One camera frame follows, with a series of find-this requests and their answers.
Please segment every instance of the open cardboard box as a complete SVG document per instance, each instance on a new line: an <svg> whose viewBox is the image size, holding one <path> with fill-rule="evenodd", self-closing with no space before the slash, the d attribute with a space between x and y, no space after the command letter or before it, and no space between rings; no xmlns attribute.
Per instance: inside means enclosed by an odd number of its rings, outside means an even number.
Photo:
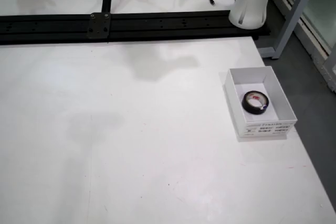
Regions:
<svg viewBox="0 0 336 224"><path fill-rule="evenodd" d="M297 121L272 67L229 69L224 88L240 137L285 135ZM253 115L243 109L243 97L251 90L268 97L264 114Z"/></svg>

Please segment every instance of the tape roll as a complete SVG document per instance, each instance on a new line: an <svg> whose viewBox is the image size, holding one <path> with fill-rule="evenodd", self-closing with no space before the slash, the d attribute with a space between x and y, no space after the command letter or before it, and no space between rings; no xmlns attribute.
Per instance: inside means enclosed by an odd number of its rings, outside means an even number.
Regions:
<svg viewBox="0 0 336 224"><path fill-rule="evenodd" d="M263 93L253 90L244 95L241 105L248 113L260 115L266 111L269 100Z"/></svg>

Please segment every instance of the glass panel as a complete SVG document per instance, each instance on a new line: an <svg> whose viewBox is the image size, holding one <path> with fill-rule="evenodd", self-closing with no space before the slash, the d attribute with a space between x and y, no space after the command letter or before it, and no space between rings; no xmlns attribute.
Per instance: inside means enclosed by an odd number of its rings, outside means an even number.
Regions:
<svg viewBox="0 0 336 224"><path fill-rule="evenodd" d="M313 33L320 37L318 39L332 48L336 43L335 0L309 0L303 14L313 28Z"/></svg>

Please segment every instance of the metal bracket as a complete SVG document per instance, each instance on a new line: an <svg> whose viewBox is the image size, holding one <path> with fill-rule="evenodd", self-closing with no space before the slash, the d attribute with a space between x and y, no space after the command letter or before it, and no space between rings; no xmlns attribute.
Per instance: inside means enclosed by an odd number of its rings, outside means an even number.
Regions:
<svg viewBox="0 0 336 224"><path fill-rule="evenodd" d="M87 36L89 39L107 39L110 34L110 13L92 13L90 15Z"/></svg>

